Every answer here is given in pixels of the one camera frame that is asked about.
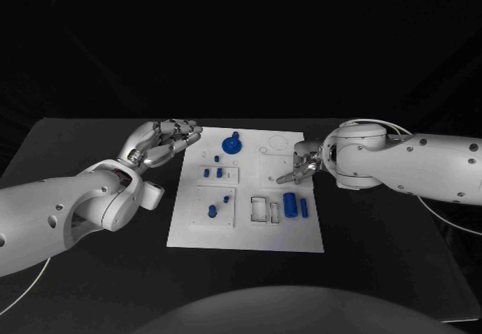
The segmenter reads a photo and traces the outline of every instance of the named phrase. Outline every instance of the screw hole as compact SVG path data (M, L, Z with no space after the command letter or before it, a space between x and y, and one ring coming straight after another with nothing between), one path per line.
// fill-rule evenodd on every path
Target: screw hole
M47 217L47 224L49 224L49 226L50 226L52 228L56 228L56 227L57 227L57 217L56 217L56 216L50 215L50 216Z

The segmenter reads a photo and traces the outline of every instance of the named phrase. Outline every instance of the white board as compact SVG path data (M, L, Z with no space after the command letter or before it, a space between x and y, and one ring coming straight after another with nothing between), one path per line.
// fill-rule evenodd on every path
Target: white board
M222 141L238 131L242 149L236 154L222 151ZM323 253L322 233L316 212L311 178L304 179L300 185L293 183L277 184L271 179L291 172L291 155L294 144L303 141L300 132L274 132L251 129L225 129L203 127L202 138L186 149L183 169L177 187L173 218L167 237L167 247L245 249L255 251L290 251ZM236 182L229 179L203 177L203 169L215 172L216 168L236 168ZM199 187L235 189L234 200L229 204L234 209L232 225L212 225L208 217L210 199L199 201L195 194ZM285 218L283 194L296 194L297 206L300 198L306 199L309 217ZM251 222L251 197L265 198L267 222ZM270 204L278 206L278 223L271 224ZM192 226L193 217L202 217L202 224L209 228Z

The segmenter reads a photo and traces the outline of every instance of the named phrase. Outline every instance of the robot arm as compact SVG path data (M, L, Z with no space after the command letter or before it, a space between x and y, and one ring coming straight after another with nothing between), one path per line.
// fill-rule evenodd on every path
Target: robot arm
M196 122L145 122L130 135L117 160L104 160L73 177L0 190L0 277L68 250L98 230L117 231L138 206L153 210L163 188L143 182L200 138Z
M482 140L407 133L394 140L378 124L343 123L317 151L306 141L296 144L296 155L300 151L306 162L297 166L293 160L293 173L277 179L278 184L323 169L339 188L359 190L385 184L408 195L482 205Z

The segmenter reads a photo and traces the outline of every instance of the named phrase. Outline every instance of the dark table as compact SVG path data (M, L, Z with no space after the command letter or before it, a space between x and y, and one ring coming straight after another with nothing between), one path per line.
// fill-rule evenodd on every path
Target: dark table
M0 188L73 176L114 159L147 120L40 120L0 179ZM304 132L324 138L342 119L197 120L206 127ZM446 320L480 317L480 306L431 216L414 196L385 186L339 189L317 173L314 198L324 254L167 248L183 154L143 174L166 189L117 232L89 234L56 255L36 286L0 318L5 333L128 333L160 314L213 294L267 285L361 292ZM0 311L43 266L0 278Z

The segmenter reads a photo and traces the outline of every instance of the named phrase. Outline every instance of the blue object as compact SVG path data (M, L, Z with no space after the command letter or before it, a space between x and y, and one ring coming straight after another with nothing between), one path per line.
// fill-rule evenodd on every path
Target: blue object
M306 207L306 199L301 198L298 200L298 204L301 205L301 216L303 218L307 218L309 217L309 208Z
M213 218L216 216L216 207L213 205L209 206L208 216Z
M235 154L241 151L239 134L236 131L234 131L232 136L223 140L222 149L226 154Z
M284 203L284 216L287 218L294 218L298 215L298 208L296 206L296 196L294 193L283 194L283 203Z

